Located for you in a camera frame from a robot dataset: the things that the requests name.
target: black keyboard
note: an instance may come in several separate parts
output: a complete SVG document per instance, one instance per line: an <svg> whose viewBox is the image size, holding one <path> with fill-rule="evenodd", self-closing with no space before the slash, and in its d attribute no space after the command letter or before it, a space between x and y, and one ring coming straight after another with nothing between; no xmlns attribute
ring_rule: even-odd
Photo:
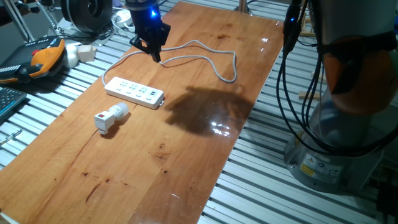
<svg viewBox="0 0 398 224"><path fill-rule="evenodd" d="M0 119L26 98L26 93L11 88L0 87Z"/></svg>

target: white power strip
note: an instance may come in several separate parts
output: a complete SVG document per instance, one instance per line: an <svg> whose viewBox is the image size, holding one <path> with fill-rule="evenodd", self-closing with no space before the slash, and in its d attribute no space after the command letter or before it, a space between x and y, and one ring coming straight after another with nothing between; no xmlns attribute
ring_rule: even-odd
<svg viewBox="0 0 398 224"><path fill-rule="evenodd" d="M106 84L105 91L111 96L118 97L138 105L156 109L163 105L164 94L149 86L144 86L123 78L114 77Z"/></svg>

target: wooden tabletop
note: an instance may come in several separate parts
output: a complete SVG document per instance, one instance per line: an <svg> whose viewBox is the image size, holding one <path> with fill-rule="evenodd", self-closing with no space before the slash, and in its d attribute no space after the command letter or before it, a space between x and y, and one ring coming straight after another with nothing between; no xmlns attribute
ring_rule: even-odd
<svg viewBox="0 0 398 224"><path fill-rule="evenodd" d="M235 50L238 79L206 60L154 63L134 55L106 75L158 88L165 104L126 102L130 114L102 137L94 115L120 100L97 80L0 171L0 209L19 223L196 223L282 47L282 23L179 2L163 21L165 47L196 39ZM233 77L232 55L199 47Z"/></svg>

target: white cable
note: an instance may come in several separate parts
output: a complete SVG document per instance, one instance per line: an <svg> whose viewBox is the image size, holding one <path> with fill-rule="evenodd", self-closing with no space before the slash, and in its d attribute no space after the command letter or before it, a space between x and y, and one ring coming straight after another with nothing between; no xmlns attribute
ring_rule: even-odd
<svg viewBox="0 0 398 224"><path fill-rule="evenodd" d="M135 28L134 26L132 26L132 27L127 26L126 23L124 23L124 27L127 28L127 29L134 29Z"/></svg>
<svg viewBox="0 0 398 224"><path fill-rule="evenodd" d="M111 19L111 21L112 21L113 26L115 26L117 29L123 31L124 34L125 34L128 38L132 39L132 37L130 37L129 34L128 34L124 29L118 27L118 25L116 25L116 24L114 23L113 19Z"/></svg>
<svg viewBox="0 0 398 224"><path fill-rule="evenodd" d="M172 47L172 48L169 48L169 49L162 49L162 50L168 51L168 50L177 50L177 49L181 49L181 48L187 46L188 44L191 44L192 42L196 42L196 43L202 45L204 48L206 48L206 49L209 50L210 52L219 53L219 54L233 54L232 63L233 63L233 69L234 69L234 78L233 78L232 80L227 80L227 79L223 78L223 77L222 77L221 75L219 75L219 73L217 72L217 69L216 69L214 63L210 60L210 58L208 58L208 57L206 57L206 56L202 56L202 55L185 55L185 56L178 56L178 57L170 58L170 59L166 60L165 62L159 62L159 63L160 63L161 65L164 65L164 64L166 64L166 63L169 62L169 61L172 61L172 60L175 60L175 59L180 59L180 58L191 58L191 57L203 58L203 59L206 59L207 61L210 62L211 66L213 67L213 69L214 69L214 71L215 71L215 73L216 73L216 75L217 75L217 77L218 77L219 79L223 80L223 81L226 82L226 83L233 83L233 82L236 81L236 78L238 77L238 74L236 73L236 54L235 54L235 51L233 51L233 50L230 50L230 51L213 50L213 49L207 47L206 45L204 45L203 43L201 43L201 42L198 41L198 40L191 40L191 41L189 41L188 43L186 43L186 44L184 44L184 45L182 45L182 46L179 46L179 47ZM123 59L125 59L125 58L127 58L127 57L130 57L130 56L132 56L132 55L135 55L135 54L139 54L139 53L143 53L143 52L142 52L142 51L137 51L137 52L129 53L129 54L127 54L127 55L121 57L117 62L113 63L108 69L106 69L105 72L102 74L102 83L103 83L103 85L106 86L106 83L105 83L105 75L106 75L106 73L107 73L111 68L113 68L117 63L119 63L119 62L122 61Z"/></svg>

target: aluminum grating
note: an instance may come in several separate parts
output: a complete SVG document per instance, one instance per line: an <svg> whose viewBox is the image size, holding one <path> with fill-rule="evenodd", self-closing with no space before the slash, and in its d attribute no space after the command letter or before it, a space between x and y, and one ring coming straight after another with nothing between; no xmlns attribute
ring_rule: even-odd
<svg viewBox="0 0 398 224"><path fill-rule="evenodd" d="M167 1L160 7L161 14L164 15L177 2ZM186 2L233 10L239 1ZM284 20L287 6L270 1L249 5L255 16L280 21ZM301 40L313 42L309 38ZM130 47L125 33L118 32L98 48L94 62L80 63L71 70L63 68L54 77L22 88L28 93L28 100L0 126L0 139L17 129L24 131L16 140L1 147L0 170ZM198 223L382 223L379 221L382 216L376 211L377 189L366 186L357 195L316 192L295 180L285 168L283 151L292 134L276 101L276 76L281 60L279 55ZM297 45L289 56L287 86L296 110L301 105L297 93L308 87L316 60L315 49L301 45ZM283 105L287 117L293 119L286 101ZM297 123L293 123L293 127L299 130Z"/></svg>

